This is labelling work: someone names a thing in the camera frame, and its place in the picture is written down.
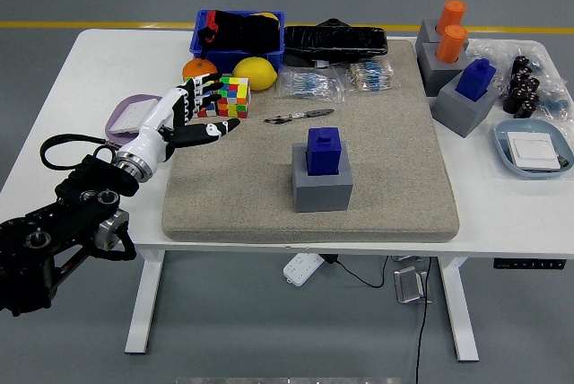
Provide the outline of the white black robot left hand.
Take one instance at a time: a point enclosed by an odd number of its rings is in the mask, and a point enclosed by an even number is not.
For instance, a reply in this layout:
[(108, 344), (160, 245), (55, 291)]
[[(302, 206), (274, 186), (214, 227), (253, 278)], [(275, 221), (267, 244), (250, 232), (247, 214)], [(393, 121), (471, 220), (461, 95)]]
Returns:
[(191, 124), (198, 111), (220, 99), (220, 74), (202, 74), (171, 89), (146, 116), (138, 136), (122, 146), (113, 164), (150, 178), (161, 162), (167, 161), (176, 148), (210, 144), (238, 127), (240, 120), (229, 118), (208, 124)]

